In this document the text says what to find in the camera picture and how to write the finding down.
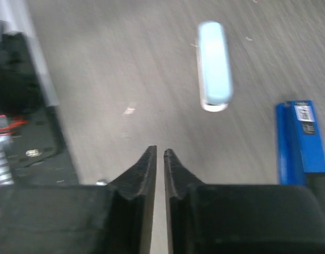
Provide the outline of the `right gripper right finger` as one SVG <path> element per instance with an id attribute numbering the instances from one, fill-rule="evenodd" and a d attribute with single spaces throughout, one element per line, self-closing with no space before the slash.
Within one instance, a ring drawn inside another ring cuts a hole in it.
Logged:
<path id="1" fill-rule="evenodd" d="M 188 253 L 188 195 L 204 182 L 184 167 L 173 149 L 164 152 L 164 172 L 168 252 Z"/>

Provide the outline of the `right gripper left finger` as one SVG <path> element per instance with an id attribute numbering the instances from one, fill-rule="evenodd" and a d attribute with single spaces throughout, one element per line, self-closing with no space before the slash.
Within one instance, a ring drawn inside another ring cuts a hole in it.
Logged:
<path id="1" fill-rule="evenodd" d="M 150 252 L 156 173 L 157 147 L 149 146 L 109 184 L 114 195 L 107 223 L 107 253 Z"/>

